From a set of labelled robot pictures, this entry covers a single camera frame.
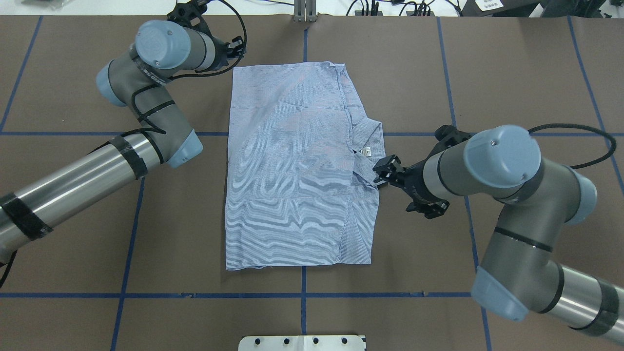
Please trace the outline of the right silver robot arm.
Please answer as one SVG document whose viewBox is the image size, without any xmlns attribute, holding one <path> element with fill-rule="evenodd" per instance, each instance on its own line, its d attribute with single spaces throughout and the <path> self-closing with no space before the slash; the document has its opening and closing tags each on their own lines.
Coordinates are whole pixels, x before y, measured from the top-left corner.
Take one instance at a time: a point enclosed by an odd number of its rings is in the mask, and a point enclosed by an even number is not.
<svg viewBox="0 0 624 351">
<path fill-rule="evenodd" d="M 599 129 L 554 123 L 532 129 L 505 125 L 471 134 L 444 125 L 428 156 L 404 167 L 392 154 L 373 167 L 376 181 L 405 192 L 406 211 L 438 218 L 456 197 L 486 194 L 503 207 L 486 253 L 475 269 L 471 297 L 486 311 L 515 322 L 529 312 L 548 315 L 570 329 L 623 344 L 623 289 L 552 259 L 566 225 L 593 213 L 597 189 L 578 172 L 545 158 L 533 133 L 577 128 L 610 140 Z"/>
</svg>

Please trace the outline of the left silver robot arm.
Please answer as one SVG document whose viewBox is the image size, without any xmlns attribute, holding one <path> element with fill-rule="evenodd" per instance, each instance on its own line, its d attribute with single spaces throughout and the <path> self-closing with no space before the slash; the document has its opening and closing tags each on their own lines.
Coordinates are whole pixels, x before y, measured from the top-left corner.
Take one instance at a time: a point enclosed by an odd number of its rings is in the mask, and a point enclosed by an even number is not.
<svg viewBox="0 0 624 351">
<path fill-rule="evenodd" d="M 247 51 L 247 33 L 223 42 L 205 24 L 172 20 L 142 24 L 126 53 L 107 63 L 97 88 L 113 105 L 127 107 L 140 124 L 84 157 L 1 198 L 1 265 L 18 249 L 134 180 L 167 164 L 178 168 L 203 151 L 167 85 L 178 78 L 227 73 Z"/>
</svg>

